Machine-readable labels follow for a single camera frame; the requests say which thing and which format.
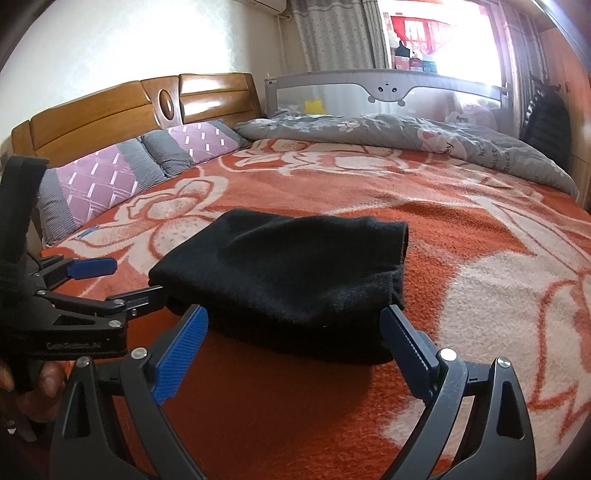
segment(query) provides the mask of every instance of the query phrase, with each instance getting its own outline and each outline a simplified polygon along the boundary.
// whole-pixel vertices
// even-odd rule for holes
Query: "human hand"
[[[19,411],[38,423],[55,419],[66,386],[66,372],[69,366],[69,362],[45,362],[36,388],[16,398]],[[0,388],[9,392],[14,390],[12,373],[2,361],[0,361]]]

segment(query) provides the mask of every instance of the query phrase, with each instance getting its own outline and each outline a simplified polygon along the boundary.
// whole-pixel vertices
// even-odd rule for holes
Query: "oval hole in headboard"
[[[160,103],[160,109],[167,120],[174,118],[174,107],[173,100],[170,98],[170,94],[166,90],[160,90],[158,94],[158,103]]]

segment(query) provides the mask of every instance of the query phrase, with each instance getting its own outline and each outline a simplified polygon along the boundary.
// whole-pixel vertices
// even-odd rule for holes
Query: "red blanket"
[[[447,155],[262,140],[111,209],[47,253],[117,258],[115,275],[63,288],[102,298],[146,286],[166,252],[235,207],[408,222],[406,315],[464,359],[507,356],[538,471],[557,462],[591,406],[591,223],[568,195]],[[131,322],[129,346],[149,346],[175,321],[161,311]],[[394,363],[327,364],[215,333],[165,404],[211,480],[379,478],[422,409]]]

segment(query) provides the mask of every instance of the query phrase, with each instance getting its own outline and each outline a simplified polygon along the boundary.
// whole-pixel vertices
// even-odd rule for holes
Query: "gray comforter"
[[[435,153],[549,185],[576,198],[573,179],[535,148],[480,125],[443,124],[384,114],[342,117],[279,114],[238,124],[249,140],[283,138],[340,144],[368,145]]]

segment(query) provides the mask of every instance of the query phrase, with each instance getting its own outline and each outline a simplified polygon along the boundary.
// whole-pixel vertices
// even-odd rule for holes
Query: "gray patterned curtain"
[[[309,71],[389,68],[377,0],[291,0]]]
[[[506,2],[499,2],[499,8],[509,44],[515,126],[521,129],[527,107],[535,94],[531,75],[546,81],[548,70],[534,21]]]

